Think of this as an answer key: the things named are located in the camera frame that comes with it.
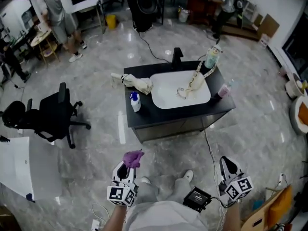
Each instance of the gray marble floor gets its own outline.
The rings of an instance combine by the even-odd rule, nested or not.
[[[201,26],[178,24],[175,20],[157,25],[142,36],[150,43],[157,57],[168,60],[165,50],[181,47],[183,60],[196,60],[213,44]],[[82,113],[78,118],[92,124],[90,131],[73,127],[76,149],[68,148],[66,140],[56,141],[61,148],[59,171],[63,179],[63,195],[57,199],[37,201],[35,204],[2,186],[0,201],[15,214],[23,231],[36,230],[90,230],[93,202],[105,206],[112,213],[113,206],[106,201],[106,189],[113,168],[127,151],[145,152],[137,177],[147,176],[160,188],[160,199],[171,193],[174,180],[187,169],[194,171],[192,185],[216,195],[213,181],[214,168],[205,133],[190,133],[140,144],[125,124],[126,143],[121,144],[118,132],[118,115],[126,122],[124,91],[122,86],[113,89],[110,73],[123,73],[123,68],[154,64],[155,59],[147,45],[132,30],[131,22],[120,24],[113,31],[94,29],[83,33],[88,48],[84,56],[70,64],[69,54],[59,53],[61,62],[50,57],[49,68],[33,59],[24,68],[32,71],[24,94],[11,83],[5,85],[0,109],[14,100],[24,103],[33,98],[38,108],[42,98],[55,93],[61,82],[71,91],[72,102],[81,100]],[[234,79],[232,89],[236,109],[206,130],[215,160],[223,155],[240,162],[251,176],[255,189],[242,203],[242,215],[247,215],[255,200],[264,198],[265,187],[274,187],[279,173],[286,175],[293,185],[294,194],[301,190],[307,143],[293,131],[288,117],[291,101],[285,91],[285,79],[279,76],[279,67],[271,55],[249,40],[223,37],[220,43],[223,54],[220,71],[226,81]],[[23,86],[18,76],[14,81]],[[20,135],[1,124],[0,134],[7,137]],[[202,212],[210,230],[216,230],[219,221],[218,203],[213,201]],[[95,210],[107,218],[97,206]]]

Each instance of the white sink basin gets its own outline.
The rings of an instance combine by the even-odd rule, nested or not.
[[[211,98],[211,93],[201,73],[197,76],[198,83],[203,82],[199,90],[191,91],[186,99],[177,96],[177,89],[179,87],[187,89],[193,74],[194,70],[152,75],[150,80],[153,82],[151,93],[154,104],[166,110],[207,103]]]

